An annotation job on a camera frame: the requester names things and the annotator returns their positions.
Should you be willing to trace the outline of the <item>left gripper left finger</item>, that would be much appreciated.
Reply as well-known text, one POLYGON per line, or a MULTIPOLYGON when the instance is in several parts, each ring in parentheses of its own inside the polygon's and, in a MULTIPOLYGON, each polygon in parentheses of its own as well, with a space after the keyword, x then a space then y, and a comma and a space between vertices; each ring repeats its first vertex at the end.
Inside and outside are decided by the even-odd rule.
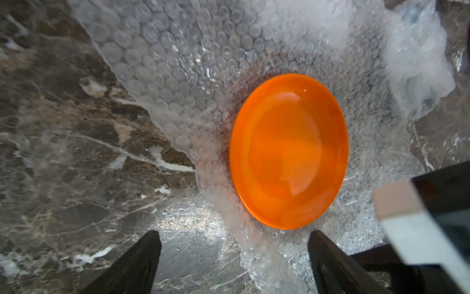
POLYGON ((82 294, 149 294, 162 250, 159 233, 148 231, 82 294))

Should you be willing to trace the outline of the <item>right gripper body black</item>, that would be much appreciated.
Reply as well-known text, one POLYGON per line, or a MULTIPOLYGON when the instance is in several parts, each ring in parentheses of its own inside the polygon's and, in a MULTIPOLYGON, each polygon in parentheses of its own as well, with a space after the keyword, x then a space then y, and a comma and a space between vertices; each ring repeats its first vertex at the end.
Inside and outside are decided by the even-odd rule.
POLYGON ((412 179, 428 212, 456 247, 470 259, 470 163, 446 167, 412 179))

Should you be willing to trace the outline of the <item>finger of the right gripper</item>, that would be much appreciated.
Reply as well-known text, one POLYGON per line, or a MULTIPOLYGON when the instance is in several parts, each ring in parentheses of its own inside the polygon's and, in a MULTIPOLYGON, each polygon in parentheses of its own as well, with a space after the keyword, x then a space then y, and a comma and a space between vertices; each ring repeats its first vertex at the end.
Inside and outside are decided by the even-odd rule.
POLYGON ((351 256, 368 272, 390 274, 395 294, 457 294, 459 287, 439 265, 406 265, 391 245, 383 245, 351 256))

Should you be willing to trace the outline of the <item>bubble wrap around orange plate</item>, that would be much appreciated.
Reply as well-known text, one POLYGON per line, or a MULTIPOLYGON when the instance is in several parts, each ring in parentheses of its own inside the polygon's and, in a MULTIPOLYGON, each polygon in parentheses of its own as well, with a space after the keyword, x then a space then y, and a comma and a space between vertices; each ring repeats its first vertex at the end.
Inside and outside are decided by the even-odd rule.
POLYGON ((421 169, 389 89, 382 1, 70 1, 116 78, 171 145, 195 164, 198 186, 265 294, 314 294, 306 240, 320 229, 347 253, 384 233, 371 191, 421 169), (235 195, 229 136, 249 93, 279 74, 324 84, 345 114, 348 171, 327 213, 304 229, 260 224, 235 195))

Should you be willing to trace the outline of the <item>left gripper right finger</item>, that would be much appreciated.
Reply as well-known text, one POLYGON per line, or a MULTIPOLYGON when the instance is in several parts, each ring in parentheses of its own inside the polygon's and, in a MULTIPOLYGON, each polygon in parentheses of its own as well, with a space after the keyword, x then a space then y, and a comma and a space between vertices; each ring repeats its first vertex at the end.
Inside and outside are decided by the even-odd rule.
POLYGON ((319 230, 310 234, 308 253, 320 294, 391 293, 319 230))

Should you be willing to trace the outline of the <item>orange dinner plate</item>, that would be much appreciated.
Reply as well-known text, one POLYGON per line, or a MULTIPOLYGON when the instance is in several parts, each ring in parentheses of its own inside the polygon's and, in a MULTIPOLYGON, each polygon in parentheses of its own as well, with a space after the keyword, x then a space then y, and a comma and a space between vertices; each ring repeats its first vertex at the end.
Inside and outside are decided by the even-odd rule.
POLYGON ((237 114, 230 172, 247 211, 262 224, 292 230, 318 219, 345 179, 349 141, 332 93, 298 73, 270 78, 237 114))

